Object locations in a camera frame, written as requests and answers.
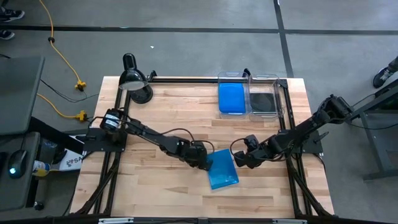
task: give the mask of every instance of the butcher block tabletop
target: butcher block tabletop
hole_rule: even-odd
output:
[[[95,116],[104,116],[114,106],[119,77],[104,77]],[[290,100],[296,124],[311,116],[304,80],[288,78]],[[196,140],[211,141],[217,150],[232,141],[255,134],[259,141],[275,134],[279,120],[252,122],[221,119],[216,83],[151,83],[153,99],[138,105],[131,102],[129,115],[158,132],[188,129]],[[282,106],[285,108],[284,95]],[[93,124],[98,127],[100,119]],[[176,135],[190,139],[183,131]],[[211,147],[204,143],[208,151]],[[234,152],[244,149],[237,142]],[[70,212],[80,209],[96,189],[103,152],[88,156],[81,167]],[[325,171],[319,159],[304,154],[307,184],[314,196],[333,213]],[[293,218],[292,198],[285,162],[263,162],[255,169],[236,168],[239,183],[211,190],[208,174],[167,156],[157,146],[137,136],[128,136],[121,156],[111,216],[113,217],[209,217],[209,218]],[[297,191],[304,211],[302,192]],[[108,188],[104,191],[104,207]]]

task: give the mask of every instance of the gray floor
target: gray floor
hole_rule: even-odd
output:
[[[398,30],[395,0],[280,0],[286,29]],[[272,0],[54,0],[45,1],[56,25],[118,27],[199,27],[276,29]],[[49,24],[38,1],[12,0],[8,7],[26,11],[15,24]],[[0,53],[11,57],[43,55],[43,79],[64,94],[81,98],[73,89],[72,71],[47,42],[47,31],[16,30],[16,38],[0,42]],[[102,77],[123,71],[121,57],[137,58],[146,74],[214,76],[226,70],[250,68],[254,73],[286,77],[279,34],[173,32],[55,32],[56,46],[86,81],[88,95],[99,91]],[[334,93],[350,104],[375,92],[373,75],[398,53],[397,35],[287,35],[294,76],[304,78],[312,111]],[[389,82],[396,79],[394,75]],[[71,104],[45,86],[39,93],[65,114],[93,114],[96,98]],[[57,116],[37,99],[34,115],[69,131],[85,124]],[[345,218],[398,222],[398,178],[364,183],[376,171],[364,130],[342,124],[323,131],[326,173],[337,215]],[[41,212],[2,213],[1,219],[61,215],[76,174],[50,177],[45,184],[47,207]]]

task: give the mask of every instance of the desk lamp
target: desk lamp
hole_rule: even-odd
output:
[[[124,72],[119,79],[119,88],[130,91],[132,101],[143,104],[152,99],[154,92],[148,85],[147,77],[137,69],[136,58],[133,54],[123,55]]]

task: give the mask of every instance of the lamp base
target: lamp base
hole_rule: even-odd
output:
[[[138,104],[148,103],[154,95],[152,88],[147,85],[140,90],[130,91],[130,98]]]

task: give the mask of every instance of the shoe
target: shoe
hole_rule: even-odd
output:
[[[15,33],[8,30],[0,30],[0,39],[11,40],[15,36]]]
[[[11,10],[4,7],[0,7],[0,22],[11,22],[17,19],[22,19],[25,12],[21,10]]]
[[[383,86],[383,84],[386,82],[386,80],[393,75],[387,67],[382,68],[373,78],[373,86],[375,88],[380,88]]]

